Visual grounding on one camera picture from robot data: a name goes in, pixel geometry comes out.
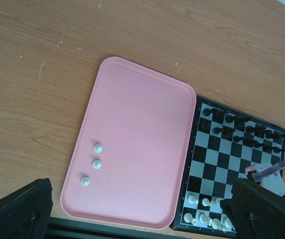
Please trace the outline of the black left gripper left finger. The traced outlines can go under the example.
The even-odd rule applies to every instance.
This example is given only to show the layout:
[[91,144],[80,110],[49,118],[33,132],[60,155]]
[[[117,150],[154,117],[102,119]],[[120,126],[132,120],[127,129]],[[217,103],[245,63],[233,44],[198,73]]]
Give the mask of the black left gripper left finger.
[[0,239],[42,239],[53,207],[50,179],[36,179],[0,199]]

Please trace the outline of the pink plastic tray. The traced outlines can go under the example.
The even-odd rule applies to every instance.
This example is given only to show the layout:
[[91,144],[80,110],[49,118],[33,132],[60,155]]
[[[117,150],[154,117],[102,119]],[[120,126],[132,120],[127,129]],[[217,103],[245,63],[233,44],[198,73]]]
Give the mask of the pink plastic tray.
[[[196,106],[193,88],[120,57],[98,70],[60,204],[84,220],[161,230],[175,216]],[[99,143],[101,153],[93,146]],[[102,162],[100,169],[92,165]],[[89,186],[81,185],[87,176]]]

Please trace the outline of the white pawn on board left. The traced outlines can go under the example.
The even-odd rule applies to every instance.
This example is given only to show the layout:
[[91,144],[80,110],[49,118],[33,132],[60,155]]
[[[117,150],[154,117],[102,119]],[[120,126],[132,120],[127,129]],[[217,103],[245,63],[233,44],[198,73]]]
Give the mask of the white pawn on board left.
[[190,203],[190,204],[198,204],[199,203],[199,200],[194,196],[194,195],[189,195],[187,197],[187,201]]

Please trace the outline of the black white chess board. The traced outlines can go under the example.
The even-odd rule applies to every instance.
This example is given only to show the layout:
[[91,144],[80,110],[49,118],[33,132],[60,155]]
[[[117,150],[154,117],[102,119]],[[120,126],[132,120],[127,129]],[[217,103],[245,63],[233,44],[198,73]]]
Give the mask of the black white chess board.
[[[192,225],[183,220],[183,215],[185,213],[190,213],[194,218],[198,219],[199,214],[204,213],[212,219],[217,218],[221,223],[223,223],[223,220],[227,217],[227,215],[217,204],[215,204],[215,199],[230,199],[232,197],[231,190],[234,181],[236,179],[246,177],[246,167],[260,163],[279,163],[284,159],[284,154],[282,154],[280,157],[275,155],[257,154],[257,158],[253,158],[252,156],[238,158],[225,155],[217,151],[207,152],[205,148],[196,146],[194,137],[196,136],[196,123],[198,122],[199,118],[199,109],[201,108],[202,104],[207,104],[214,107],[223,107],[227,108],[228,110],[250,116],[221,103],[211,101],[204,97],[197,97],[176,214],[171,227],[174,230],[182,232],[233,239],[236,236],[236,231],[233,228],[227,228],[227,231],[223,232],[219,229],[213,229],[207,224],[201,223],[200,220],[197,220],[196,225]],[[187,197],[189,195],[194,195],[199,200],[199,203],[190,204],[187,201]],[[212,207],[204,207],[201,204],[203,198],[208,198],[213,204]]]

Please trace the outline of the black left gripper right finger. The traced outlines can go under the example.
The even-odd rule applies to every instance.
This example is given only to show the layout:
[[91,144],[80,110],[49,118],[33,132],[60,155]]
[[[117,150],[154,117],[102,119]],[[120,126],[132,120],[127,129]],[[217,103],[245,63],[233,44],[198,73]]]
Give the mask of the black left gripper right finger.
[[285,239],[285,198],[248,179],[237,179],[231,192],[220,207],[236,230],[235,238]]

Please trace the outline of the white chess piece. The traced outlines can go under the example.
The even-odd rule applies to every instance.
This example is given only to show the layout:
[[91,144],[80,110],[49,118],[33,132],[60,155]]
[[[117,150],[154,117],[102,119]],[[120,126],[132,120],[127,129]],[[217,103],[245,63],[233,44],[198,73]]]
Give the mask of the white chess piece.
[[86,187],[86,186],[89,186],[89,184],[91,183],[91,180],[89,177],[87,176],[84,176],[81,178],[81,185]]
[[207,224],[208,226],[212,225],[212,221],[213,221],[212,218],[205,215],[204,213],[199,214],[198,218],[199,218],[201,223]]
[[95,169],[100,169],[102,167],[102,162],[99,159],[95,159],[93,161],[92,165]]
[[93,150],[95,153],[101,153],[103,151],[103,147],[101,144],[99,143],[96,143],[94,146],[93,146]]
[[223,232],[227,231],[227,227],[224,226],[217,218],[213,218],[212,219],[211,227],[213,229],[219,229],[219,230],[221,230]]
[[216,198],[216,199],[215,199],[215,204],[217,204],[218,206],[220,206],[221,201],[223,201],[223,200],[224,200],[223,198]]
[[196,225],[197,224],[197,219],[194,218],[190,213],[185,213],[183,215],[183,220],[186,222],[186,223],[190,223],[192,225]]
[[201,204],[204,207],[212,207],[212,205],[213,205],[212,202],[208,198],[203,198],[201,201]]
[[231,220],[230,220],[228,217],[226,217],[226,218],[223,220],[223,225],[224,225],[226,228],[232,228],[232,227],[233,227],[233,225],[232,225],[232,223],[231,223]]

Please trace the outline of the row of black chess pieces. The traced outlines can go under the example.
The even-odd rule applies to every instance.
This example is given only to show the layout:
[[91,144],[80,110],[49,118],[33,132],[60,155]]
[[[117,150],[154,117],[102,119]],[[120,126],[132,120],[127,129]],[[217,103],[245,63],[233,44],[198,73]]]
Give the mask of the row of black chess pieces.
[[195,145],[207,152],[238,158],[285,153],[285,129],[227,108],[202,104],[196,125]]

